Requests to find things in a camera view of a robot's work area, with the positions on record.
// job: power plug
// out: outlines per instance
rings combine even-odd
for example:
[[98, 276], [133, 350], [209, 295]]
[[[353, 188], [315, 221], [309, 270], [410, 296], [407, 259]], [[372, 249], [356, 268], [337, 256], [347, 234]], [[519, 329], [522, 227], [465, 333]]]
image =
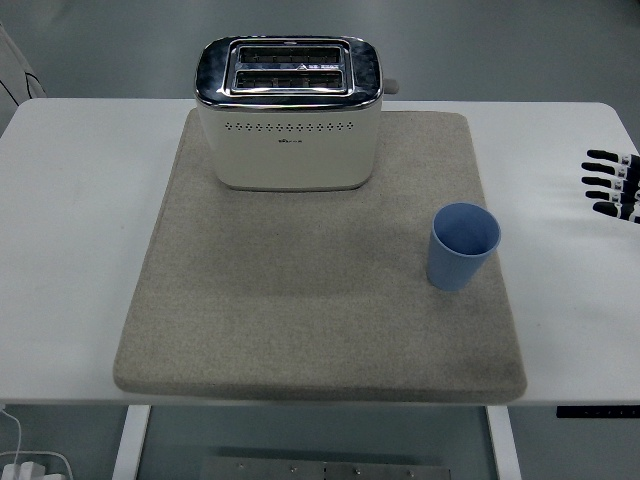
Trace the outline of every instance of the power plug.
[[24, 462], [20, 466], [19, 480], [42, 480], [44, 478], [44, 466], [35, 462]]
[[15, 480], [20, 475], [20, 465], [14, 465], [10, 463], [9, 465], [5, 465], [2, 469], [2, 479], [1, 480]]

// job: toaster vent holes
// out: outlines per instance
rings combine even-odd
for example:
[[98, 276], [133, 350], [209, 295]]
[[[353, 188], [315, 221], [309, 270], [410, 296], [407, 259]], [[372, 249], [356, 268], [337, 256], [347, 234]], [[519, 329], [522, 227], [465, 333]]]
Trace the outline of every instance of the toaster vent holes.
[[342, 132], [344, 130], [353, 130], [353, 122], [328, 122], [328, 123], [231, 123], [226, 122], [224, 128], [227, 130], [247, 131], [247, 132]]

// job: white power cable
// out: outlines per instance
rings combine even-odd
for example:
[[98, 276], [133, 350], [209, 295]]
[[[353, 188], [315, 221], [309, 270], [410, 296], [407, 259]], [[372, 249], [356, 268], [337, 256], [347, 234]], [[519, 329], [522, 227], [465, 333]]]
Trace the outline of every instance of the white power cable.
[[[16, 454], [17, 452], [2, 452], [0, 453], [0, 457], [4, 457], [7, 455], [13, 455]], [[20, 455], [52, 455], [54, 457], [58, 457], [59, 459], [61, 459], [64, 462], [65, 467], [67, 467], [67, 472], [69, 472], [69, 480], [73, 480], [73, 472], [71, 471], [71, 465], [69, 464], [69, 461], [67, 460], [67, 457], [65, 457], [64, 455], [62, 455], [61, 453], [58, 452], [47, 452], [47, 451], [39, 451], [39, 450], [21, 450]]]
[[69, 480], [73, 480], [73, 472], [71, 471], [71, 465], [69, 465], [69, 461], [67, 460], [67, 457], [65, 457], [61, 453], [49, 452], [49, 451], [36, 451], [36, 450], [20, 450], [20, 446], [22, 444], [22, 426], [20, 425], [20, 420], [18, 420], [13, 415], [9, 415], [5, 411], [5, 405], [3, 405], [3, 404], [0, 404], [0, 413], [2, 413], [3, 415], [9, 417], [12, 420], [15, 420], [15, 422], [18, 424], [18, 448], [15, 451], [0, 453], [0, 457], [6, 457], [7, 455], [15, 455], [15, 457], [13, 457], [13, 471], [14, 471], [13, 478], [14, 478], [14, 480], [18, 480], [17, 468], [16, 467], [17, 467], [17, 464], [18, 464], [18, 455], [20, 455], [20, 454], [26, 454], [26, 455], [51, 455], [51, 456], [54, 456], [54, 457], [58, 457], [59, 459], [61, 459], [64, 462], [65, 466], [67, 467], [67, 472], [69, 472]]
[[15, 455], [16, 455], [14, 457], [14, 459], [13, 459], [13, 478], [14, 478], [14, 480], [18, 480], [17, 476], [16, 476], [16, 472], [17, 472], [17, 465], [18, 465], [18, 455], [20, 454], [20, 444], [22, 443], [22, 426], [20, 425], [20, 420], [18, 420], [13, 415], [9, 415], [4, 410], [4, 406], [2, 407], [2, 409], [0, 409], [0, 413], [5, 415], [6, 417], [10, 418], [11, 420], [14, 420], [18, 424], [18, 447], [16, 448], [15, 452], [11, 453], [11, 454], [15, 453]]

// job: metal plate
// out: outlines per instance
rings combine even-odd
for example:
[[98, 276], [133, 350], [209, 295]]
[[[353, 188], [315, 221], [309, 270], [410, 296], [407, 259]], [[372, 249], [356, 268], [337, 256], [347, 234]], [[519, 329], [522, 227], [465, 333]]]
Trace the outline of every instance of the metal plate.
[[200, 480], [450, 480], [444, 467], [206, 457]]

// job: cable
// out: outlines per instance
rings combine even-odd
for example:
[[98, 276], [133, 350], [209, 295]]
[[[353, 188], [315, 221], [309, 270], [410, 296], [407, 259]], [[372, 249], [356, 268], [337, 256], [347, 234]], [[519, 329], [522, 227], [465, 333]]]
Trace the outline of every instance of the cable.
[[16, 479], [16, 467], [18, 465], [18, 455], [20, 454], [20, 444], [22, 443], [22, 425], [20, 425], [20, 420], [18, 420], [13, 415], [9, 415], [5, 411], [4, 406], [0, 410], [0, 413], [2, 413], [3, 415], [5, 415], [6, 417], [8, 417], [8, 418], [10, 418], [12, 420], [15, 420], [15, 422], [18, 424], [18, 447], [16, 448], [16, 451], [13, 452], [13, 453], [16, 454], [16, 456], [13, 459], [13, 478]]
[[4, 82], [3, 82], [2, 80], [0, 80], [0, 85], [2, 85], [2, 86], [4, 87], [4, 89], [7, 91], [7, 93], [8, 93], [8, 94], [9, 94], [9, 96], [11, 97], [11, 100], [13, 100], [13, 103], [15, 103], [15, 104], [16, 104], [16, 106], [19, 106], [19, 105], [20, 105], [20, 103], [16, 100], [16, 97], [14, 97], [14, 96], [11, 94], [11, 90], [9, 90], [9, 89], [7, 88], [7, 86], [4, 84]]
[[[71, 465], [67, 460], [67, 457], [58, 452], [47, 452], [47, 451], [36, 451], [36, 450], [22, 450], [19, 452], [20, 455], [52, 455], [54, 457], [58, 457], [64, 462], [65, 467], [67, 467], [67, 472], [69, 472], [69, 480], [73, 480], [73, 472], [71, 471]], [[0, 457], [5, 457], [7, 455], [18, 454], [18, 452], [2, 452], [0, 453]]]

